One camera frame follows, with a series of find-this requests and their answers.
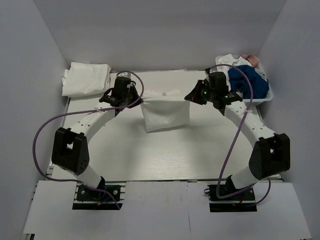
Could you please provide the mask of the blue t shirt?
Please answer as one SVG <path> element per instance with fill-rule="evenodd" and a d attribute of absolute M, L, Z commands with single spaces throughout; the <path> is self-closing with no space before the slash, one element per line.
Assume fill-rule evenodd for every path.
<path fill-rule="evenodd" d="M 270 90 L 269 82 L 263 79 L 256 72 L 254 67 L 249 65 L 239 65 L 237 66 L 237 69 L 242 71 L 248 78 L 253 91 L 253 99 L 264 99 L 267 97 L 267 93 Z M 250 86 L 244 76 L 234 68 L 230 68 L 227 74 L 230 83 L 230 90 L 232 92 L 242 93 L 243 99 L 250 99 Z"/>

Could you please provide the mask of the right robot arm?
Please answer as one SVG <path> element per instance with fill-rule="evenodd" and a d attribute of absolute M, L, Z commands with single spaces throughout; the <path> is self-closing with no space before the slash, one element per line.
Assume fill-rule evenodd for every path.
<path fill-rule="evenodd" d="M 252 146 L 248 165 L 226 179 L 223 191 L 216 192 L 219 199 L 236 200 L 258 181 L 290 169 L 290 138 L 285 133 L 275 133 L 258 120 L 243 99 L 229 91 L 224 73 L 212 72 L 206 79 L 198 80 L 184 99 L 198 105 L 212 103 L 237 126 L 237 132 L 243 133 Z"/>

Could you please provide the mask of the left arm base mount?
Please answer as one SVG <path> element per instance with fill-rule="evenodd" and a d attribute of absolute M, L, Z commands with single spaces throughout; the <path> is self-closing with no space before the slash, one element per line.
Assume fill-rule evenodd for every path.
<path fill-rule="evenodd" d="M 125 200 L 126 184 L 124 182 L 106 182 L 105 190 L 112 195 L 118 206 L 107 193 L 92 191 L 84 185 L 77 184 L 72 209 L 90 211 L 117 211 L 121 209 Z"/>

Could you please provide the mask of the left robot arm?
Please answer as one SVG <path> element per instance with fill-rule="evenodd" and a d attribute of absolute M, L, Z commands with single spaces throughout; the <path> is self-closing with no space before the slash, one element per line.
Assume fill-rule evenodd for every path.
<path fill-rule="evenodd" d="M 136 83 L 128 76 L 117 76 L 114 86 L 103 94 L 93 112 L 71 127 L 61 127 L 55 132 L 52 163 L 87 185 L 88 193 L 94 199 L 103 198 L 106 193 L 105 180 L 90 166 L 88 144 L 124 108 L 133 108 L 142 102 Z"/>

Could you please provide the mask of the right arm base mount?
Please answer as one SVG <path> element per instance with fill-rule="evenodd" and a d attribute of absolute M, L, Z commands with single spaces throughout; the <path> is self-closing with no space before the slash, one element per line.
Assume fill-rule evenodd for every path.
<path fill-rule="evenodd" d="M 217 186 L 217 184 L 209 184 L 203 191 L 208 197 L 211 213 L 249 213 L 257 211 L 256 196 L 252 188 L 240 194 L 220 199 L 216 195 Z"/>

